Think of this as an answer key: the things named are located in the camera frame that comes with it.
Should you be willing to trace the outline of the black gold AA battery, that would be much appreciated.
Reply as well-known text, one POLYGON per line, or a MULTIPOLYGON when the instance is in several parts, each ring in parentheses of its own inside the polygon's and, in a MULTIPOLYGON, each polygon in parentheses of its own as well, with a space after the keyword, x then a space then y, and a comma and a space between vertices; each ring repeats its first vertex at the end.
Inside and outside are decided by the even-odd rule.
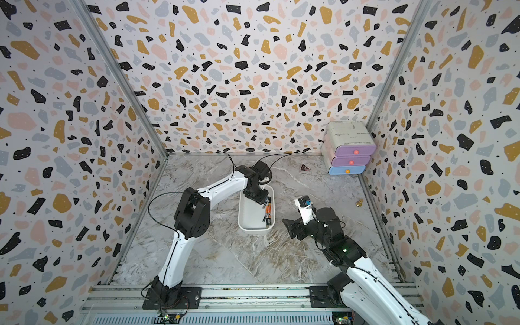
POLYGON ((268 196, 266 199, 265 199, 265 202, 264 202, 264 205, 263 207, 266 208, 271 202, 271 198, 268 196))

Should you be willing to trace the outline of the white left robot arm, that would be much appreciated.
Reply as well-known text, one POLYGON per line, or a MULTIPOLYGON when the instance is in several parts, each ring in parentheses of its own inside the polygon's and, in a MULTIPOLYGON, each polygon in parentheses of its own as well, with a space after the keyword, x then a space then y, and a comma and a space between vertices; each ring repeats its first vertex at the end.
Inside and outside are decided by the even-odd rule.
POLYGON ((251 167, 235 167, 230 175, 199 189, 186 188, 174 213, 173 242, 161 271, 154 277, 143 308, 159 313, 180 305, 184 270, 196 241, 211 225, 211 209, 237 192, 263 207, 269 192, 260 182, 270 175, 270 168, 258 161, 251 167))

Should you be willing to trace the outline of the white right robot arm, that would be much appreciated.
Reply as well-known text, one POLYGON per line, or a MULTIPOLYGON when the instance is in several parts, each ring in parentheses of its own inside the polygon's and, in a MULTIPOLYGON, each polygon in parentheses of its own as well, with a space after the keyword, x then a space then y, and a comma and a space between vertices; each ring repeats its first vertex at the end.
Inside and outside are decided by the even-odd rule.
POLYGON ((283 219, 289 236, 311 238, 334 267, 341 270, 327 282, 330 301, 349 307, 367 324, 441 324, 423 315, 382 275, 365 250, 343 232, 332 208, 299 208, 300 218, 283 219))

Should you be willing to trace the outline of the white plastic storage box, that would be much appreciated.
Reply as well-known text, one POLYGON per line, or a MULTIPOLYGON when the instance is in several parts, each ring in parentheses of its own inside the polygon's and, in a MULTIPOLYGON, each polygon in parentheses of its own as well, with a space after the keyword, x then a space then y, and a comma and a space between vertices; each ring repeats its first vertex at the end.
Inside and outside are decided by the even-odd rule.
POLYGON ((276 210, 275 210, 275 200, 274 200, 274 189, 269 185, 261 186, 262 188, 268 190, 269 197, 271 198, 271 215, 265 214, 265 209, 262 204, 257 204, 256 202, 245 198, 244 194, 240 193, 240 201, 238 208, 238 226, 240 229, 248 234, 253 236, 264 236, 267 235, 270 231, 273 230, 276 223, 276 210), (272 218, 272 225, 266 226, 266 219, 268 217, 272 218))

